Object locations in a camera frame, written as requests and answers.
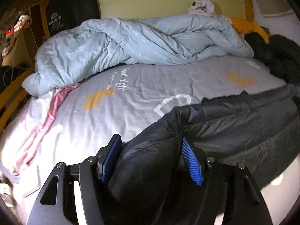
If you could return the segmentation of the black quilted down jacket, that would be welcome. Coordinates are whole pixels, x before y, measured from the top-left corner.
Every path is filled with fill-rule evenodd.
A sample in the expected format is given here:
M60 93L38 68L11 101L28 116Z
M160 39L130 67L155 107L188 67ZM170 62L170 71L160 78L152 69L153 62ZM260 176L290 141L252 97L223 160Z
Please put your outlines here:
M108 182L109 224L191 223L201 188L182 157L183 138L223 164L244 163L263 188L299 154L299 87L173 108L123 145Z

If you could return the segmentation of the pink cloth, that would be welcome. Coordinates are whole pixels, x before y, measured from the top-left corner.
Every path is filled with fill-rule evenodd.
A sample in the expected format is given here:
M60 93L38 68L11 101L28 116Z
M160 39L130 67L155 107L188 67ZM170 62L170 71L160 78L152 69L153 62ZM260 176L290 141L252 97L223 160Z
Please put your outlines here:
M19 141L21 146L14 161L16 172L19 173L30 165L40 142L56 118L58 108L68 94L78 86L77 83L65 88L54 89L37 99L31 99L29 109L21 116L21 121L18 124L24 137Z

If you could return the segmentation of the grey printed bed sheet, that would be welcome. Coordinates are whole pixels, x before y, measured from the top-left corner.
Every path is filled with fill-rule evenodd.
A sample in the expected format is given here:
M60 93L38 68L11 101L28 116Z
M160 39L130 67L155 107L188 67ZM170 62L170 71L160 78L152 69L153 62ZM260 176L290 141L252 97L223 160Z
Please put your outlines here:
M250 95L266 92L286 83L269 73L254 58L231 55L212 57L193 64L159 66L147 64L118 65L89 77L73 89L58 107L56 117L38 146L33 164L12 194L17 214L26 224L35 198L54 164L75 164L96 154L114 133L127 142L159 120L174 107L198 104L204 98ZM42 120L51 94L26 103L1 137L2 164L13 171L15 159L34 121ZM262 194L274 224L280 224L299 196L299 145L296 141L279 141L279 157L287 159L271 171L262 171Z

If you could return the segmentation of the light blue duvet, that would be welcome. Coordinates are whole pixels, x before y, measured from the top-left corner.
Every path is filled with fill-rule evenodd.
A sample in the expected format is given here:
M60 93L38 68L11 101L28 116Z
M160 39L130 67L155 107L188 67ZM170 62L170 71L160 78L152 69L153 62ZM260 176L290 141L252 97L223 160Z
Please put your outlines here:
M183 14L90 19L45 41L22 87L40 97L118 64L186 65L227 54L252 57L254 52L222 18Z

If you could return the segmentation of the black coat pile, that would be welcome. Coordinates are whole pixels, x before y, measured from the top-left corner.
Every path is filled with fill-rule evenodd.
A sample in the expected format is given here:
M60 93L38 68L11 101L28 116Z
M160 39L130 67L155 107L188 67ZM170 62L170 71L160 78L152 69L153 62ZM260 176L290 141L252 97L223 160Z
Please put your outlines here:
M287 83L299 85L299 45L279 34L272 35L266 43L262 36L252 32L244 39L254 51L254 58L269 67L270 73Z

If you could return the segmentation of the orange yellow pillow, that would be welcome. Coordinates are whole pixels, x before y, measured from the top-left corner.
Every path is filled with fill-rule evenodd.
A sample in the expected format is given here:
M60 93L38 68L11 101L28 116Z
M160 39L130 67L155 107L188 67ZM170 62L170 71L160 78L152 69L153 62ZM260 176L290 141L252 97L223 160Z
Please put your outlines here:
M269 34L257 23L249 22L238 17L229 17L232 22L232 27L238 34L247 35L250 33L258 33L266 43L269 43Z

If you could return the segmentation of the plush toy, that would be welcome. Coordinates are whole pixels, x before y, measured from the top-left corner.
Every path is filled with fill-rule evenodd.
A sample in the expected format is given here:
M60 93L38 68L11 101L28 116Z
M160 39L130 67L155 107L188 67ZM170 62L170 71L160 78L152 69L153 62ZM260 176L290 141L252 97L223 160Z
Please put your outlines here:
M16 38L19 35L19 32L22 29L25 29L27 27L29 27L29 22L30 22L30 17L29 15L21 15L19 17L18 22L16 23L16 25L13 27L13 29L7 30L6 31L6 38L10 39L12 37Z

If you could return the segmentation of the patchwork hanging cloth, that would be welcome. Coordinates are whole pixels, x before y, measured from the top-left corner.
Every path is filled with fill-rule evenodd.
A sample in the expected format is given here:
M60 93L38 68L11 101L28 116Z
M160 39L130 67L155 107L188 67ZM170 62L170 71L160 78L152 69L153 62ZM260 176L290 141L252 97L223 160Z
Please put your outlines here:
M293 12L287 0L255 0L263 17L280 17Z

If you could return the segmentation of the white crumpled garment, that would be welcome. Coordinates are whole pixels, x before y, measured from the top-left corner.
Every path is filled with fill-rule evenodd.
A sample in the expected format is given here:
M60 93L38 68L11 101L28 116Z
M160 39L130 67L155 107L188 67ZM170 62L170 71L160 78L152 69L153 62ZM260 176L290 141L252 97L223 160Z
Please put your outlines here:
M188 14L201 15L211 18L220 18L215 12L215 6L210 0L195 0L188 8Z

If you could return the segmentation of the black hanging bag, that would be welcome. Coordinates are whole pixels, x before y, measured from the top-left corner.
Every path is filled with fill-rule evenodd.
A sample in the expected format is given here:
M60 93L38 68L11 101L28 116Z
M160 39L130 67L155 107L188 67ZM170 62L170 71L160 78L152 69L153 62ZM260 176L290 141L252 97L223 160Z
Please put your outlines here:
M99 19L98 0L50 0L46 21L50 36L80 26L89 19Z

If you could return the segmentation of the wooden bed rail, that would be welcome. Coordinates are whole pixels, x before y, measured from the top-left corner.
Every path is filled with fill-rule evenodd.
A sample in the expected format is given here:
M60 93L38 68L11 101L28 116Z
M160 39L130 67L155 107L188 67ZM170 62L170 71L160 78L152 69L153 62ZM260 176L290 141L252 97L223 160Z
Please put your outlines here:
M29 96L21 85L25 78L34 71L34 67L26 69L1 93L1 132L21 108L20 104Z

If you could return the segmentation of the wooden bed frame post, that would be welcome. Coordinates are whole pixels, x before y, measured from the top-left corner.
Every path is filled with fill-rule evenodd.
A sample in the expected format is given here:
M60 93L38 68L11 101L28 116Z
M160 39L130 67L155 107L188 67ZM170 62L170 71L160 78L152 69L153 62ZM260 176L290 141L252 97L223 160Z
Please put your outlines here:
M249 22L254 22L254 9L252 0L244 0L245 16Z

